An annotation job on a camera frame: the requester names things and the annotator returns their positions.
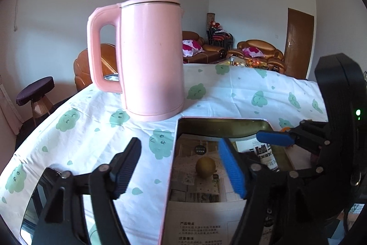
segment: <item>white tablecloth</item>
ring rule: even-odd
[[[0,214],[19,240],[28,201],[47,166],[75,175],[91,172],[138,137],[141,158],[127,192],[115,205],[132,244],[157,244],[180,117],[265,119],[274,130],[295,127],[302,119],[327,121],[315,82],[238,66],[187,64],[184,70],[185,107],[168,120],[135,121],[121,109],[120,95],[101,92],[92,84],[32,132],[0,176]],[[87,201],[86,216],[91,228]]]

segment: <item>brown wooden door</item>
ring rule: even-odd
[[[305,79],[310,63],[314,17],[288,9],[288,29],[284,62],[286,75]]]

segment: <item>purple stool cushion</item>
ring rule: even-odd
[[[54,79],[51,76],[37,80],[24,88],[17,96],[19,106],[27,104],[29,101],[36,102],[55,87]]]

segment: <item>pink floral pillow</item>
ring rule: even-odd
[[[182,54],[183,57],[190,57],[196,53],[204,52],[198,41],[195,40],[183,40],[182,41]]]
[[[245,56],[250,56],[250,57],[265,57],[265,55],[261,52],[261,50],[258,49],[258,48],[256,48],[256,47],[244,48],[244,49],[242,49],[242,51],[245,54]]]

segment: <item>round stool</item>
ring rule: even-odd
[[[17,104],[19,106],[23,106],[31,101],[35,126],[38,126],[55,111],[53,104],[45,96],[45,94],[51,91],[54,87],[54,79],[49,76],[31,83],[17,96]]]

